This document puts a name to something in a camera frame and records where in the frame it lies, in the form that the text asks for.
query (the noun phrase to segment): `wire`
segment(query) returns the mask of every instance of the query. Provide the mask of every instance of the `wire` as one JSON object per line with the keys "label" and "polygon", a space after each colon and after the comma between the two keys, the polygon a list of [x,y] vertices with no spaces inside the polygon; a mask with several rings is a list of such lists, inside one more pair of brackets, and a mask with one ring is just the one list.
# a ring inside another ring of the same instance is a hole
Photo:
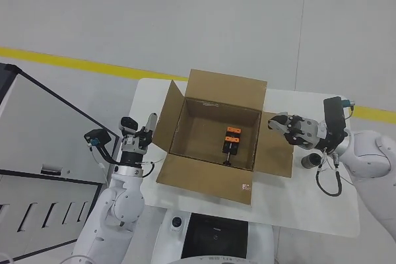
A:
{"label": "wire", "polygon": [[325,194],[327,194],[328,196],[332,196],[332,197],[338,197],[340,194],[342,194],[342,182],[341,182],[341,175],[340,175],[340,173],[339,173],[339,171],[338,171],[338,168],[339,168],[339,166],[338,165],[335,165],[335,167],[336,167],[336,180],[337,180],[337,193],[329,193],[329,192],[327,192],[326,190],[324,190],[324,188],[322,188],[322,186],[321,186],[321,184],[319,183],[319,178],[318,178],[318,176],[319,176],[319,173],[320,173],[320,171],[321,171],[321,167],[322,167],[323,165],[322,164],[320,164],[319,166],[318,166],[318,170],[317,170],[317,174],[315,175],[315,180],[316,180],[316,182],[317,182],[317,185],[318,185],[318,188],[320,188],[320,190],[322,190]]}
{"label": "wire", "polygon": [[145,174],[144,176],[143,176],[143,178],[145,178],[145,177],[147,177],[148,175],[150,175],[151,174],[151,172],[154,170],[154,167],[155,167],[155,165],[154,165],[154,163],[153,162],[151,162],[151,170],[147,173],[147,174]]}
{"label": "wire", "polygon": [[349,119],[352,117],[352,115],[354,114],[354,108],[350,108],[350,115],[348,117],[345,118],[345,120]]}
{"label": "wire", "polygon": [[90,257],[85,256],[85,255],[72,255],[72,256],[67,257],[67,258],[65,258],[64,260],[62,260],[59,264],[63,264],[64,262],[66,262],[66,261],[68,261],[68,260],[70,260],[70,259],[72,259],[72,258],[74,258],[74,257],[83,257],[83,258],[85,258],[85,259],[91,261],[92,264],[97,264],[97,262],[95,262],[93,259],[91,259]]}
{"label": "wire", "polygon": [[[335,170],[335,169],[332,167],[332,165],[330,164],[330,161],[329,161],[329,159],[327,158],[327,155],[326,155],[326,161],[327,161],[327,163],[328,163],[328,165],[329,165],[329,167],[330,167],[330,170]],[[342,177],[342,175],[341,175],[341,178],[342,178],[342,180],[344,180],[345,182],[347,182],[347,183],[349,183],[349,184],[351,184],[351,185],[353,186],[353,183],[351,183],[350,181],[346,180],[344,177]]]}
{"label": "wire", "polygon": [[14,263],[15,263],[15,262],[13,261],[13,259],[11,258],[11,256],[7,255],[6,253],[0,252],[0,256],[6,258],[7,261],[8,261],[10,264],[14,264]]}
{"label": "wire", "polygon": [[96,159],[96,157],[94,156],[94,152],[92,151],[92,147],[90,147],[90,152],[91,152],[91,154],[92,154],[92,157],[94,158],[94,160],[95,160],[95,163],[97,163],[97,165],[102,169],[102,171],[103,171],[103,173],[104,173],[104,180],[106,181],[106,185],[107,185],[107,188],[109,187],[109,185],[108,185],[108,180],[107,180],[107,173],[106,173],[106,171],[105,171],[105,167],[104,167],[104,165],[103,165],[103,163],[99,163],[98,161],[97,161],[97,159]]}

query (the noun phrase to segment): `black cable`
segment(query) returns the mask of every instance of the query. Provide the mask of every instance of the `black cable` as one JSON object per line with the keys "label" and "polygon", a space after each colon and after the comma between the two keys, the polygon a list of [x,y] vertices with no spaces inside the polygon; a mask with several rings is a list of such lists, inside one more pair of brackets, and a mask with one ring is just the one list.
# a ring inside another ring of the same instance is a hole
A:
{"label": "black cable", "polygon": [[108,155],[107,155],[108,152],[107,152],[106,150],[104,151],[104,150],[103,150],[102,148],[100,148],[100,147],[97,147],[97,149],[98,149],[98,152],[101,154],[101,156],[103,157],[103,159],[104,159],[106,162],[108,162],[108,163],[110,163],[110,164],[120,165],[120,166],[129,166],[128,164],[115,161],[111,156],[108,156]]}
{"label": "black cable", "polygon": [[154,167],[155,167],[155,165],[154,165],[154,163],[153,162],[151,162],[151,170],[147,173],[147,174],[145,174],[144,176],[143,176],[143,178],[145,178],[145,177],[147,177],[148,175],[150,175],[151,174],[151,172],[154,170]]}
{"label": "black cable", "polygon": [[319,183],[318,175],[319,175],[319,172],[320,172],[322,166],[323,166],[323,164],[320,164],[320,165],[318,166],[317,174],[315,175],[315,180],[316,180],[316,182],[317,182],[318,188],[320,188],[320,189],[321,189],[325,194],[327,194],[328,196],[338,197],[340,194],[342,194],[342,181],[341,181],[341,175],[340,175],[339,171],[337,170],[337,169],[339,168],[339,166],[338,166],[338,165],[335,165],[335,168],[336,168],[337,188],[338,188],[337,193],[328,193],[328,192],[326,192],[326,190],[324,190],[324,189],[322,188],[321,184]]}

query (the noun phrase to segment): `yellow floor line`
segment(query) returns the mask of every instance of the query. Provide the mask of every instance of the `yellow floor line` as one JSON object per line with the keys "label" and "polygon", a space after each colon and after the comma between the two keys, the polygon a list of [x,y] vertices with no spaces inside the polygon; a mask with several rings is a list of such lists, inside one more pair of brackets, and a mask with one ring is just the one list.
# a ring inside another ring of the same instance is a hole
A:
{"label": "yellow floor line", "polygon": [[[187,77],[167,75],[164,73],[155,73],[152,71],[144,71],[144,70],[122,67],[117,65],[87,61],[83,59],[73,59],[69,57],[36,53],[21,49],[0,47],[0,57],[9,57],[12,59],[33,61],[36,63],[44,63],[44,64],[60,66],[70,69],[78,69],[82,71],[92,71],[95,73],[102,73],[102,74],[124,77],[129,79],[139,80],[141,78],[154,78],[154,79],[165,79],[165,80],[175,80],[175,81],[187,81]],[[380,121],[385,123],[396,124],[396,112],[379,110],[365,106],[355,106],[353,117],[366,119],[370,121]]]}
{"label": "yellow floor line", "polygon": [[355,106],[353,117],[396,125],[396,112],[369,108],[366,106]]}
{"label": "yellow floor line", "polygon": [[1,57],[10,57],[13,59],[22,59],[25,61],[34,61],[37,63],[50,64],[71,69],[78,69],[83,71],[92,71],[95,73],[103,73],[107,75],[114,75],[117,77],[125,77],[129,79],[154,78],[166,79],[175,81],[187,81],[187,77],[180,77],[175,75],[167,75],[164,73],[155,73],[152,71],[144,71],[117,65],[110,65],[105,63],[97,63],[93,61],[86,61],[83,59],[72,59],[68,57],[61,57],[56,55],[49,55],[43,53],[36,53],[32,51],[24,51],[21,49],[11,49],[0,47]]}

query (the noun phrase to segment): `small black cylinder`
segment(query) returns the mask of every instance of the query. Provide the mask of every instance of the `small black cylinder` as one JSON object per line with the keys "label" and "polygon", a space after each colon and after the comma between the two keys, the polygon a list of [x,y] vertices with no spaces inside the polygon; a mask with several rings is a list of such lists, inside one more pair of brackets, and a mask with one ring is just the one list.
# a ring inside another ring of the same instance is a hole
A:
{"label": "small black cylinder", "polygon": [[301,159],[301,164],[305,169],[317,167],[321,164],[321,156],[317,153],[311,153]]}

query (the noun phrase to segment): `box flap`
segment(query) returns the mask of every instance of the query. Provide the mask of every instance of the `box flap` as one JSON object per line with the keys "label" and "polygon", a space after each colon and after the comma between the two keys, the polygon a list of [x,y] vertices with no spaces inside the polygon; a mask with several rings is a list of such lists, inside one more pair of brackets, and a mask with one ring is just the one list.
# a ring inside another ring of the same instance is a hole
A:
{"label": "box flap", "polygon": [[292,177],[293,146],[283,135],[268,128],[274,113],[263,112],[259,126],[254,172],[263,172],[282,177]]}
{"label": "box flap", "polygon": [[262,110],[267,82],[191,70],[185,97]]}
{"label": "box flap", "polygon": [[251,204],[252,172],[168,154],[158,183]]}
{"label": "box flap", "polygon": [[152,142],[166,152],[169,152],[170,145],[172,144],[184,100],[185,98],[179,91],[176,83],[172,81],[160,117],[158,118],[156,131],[152,137]]}

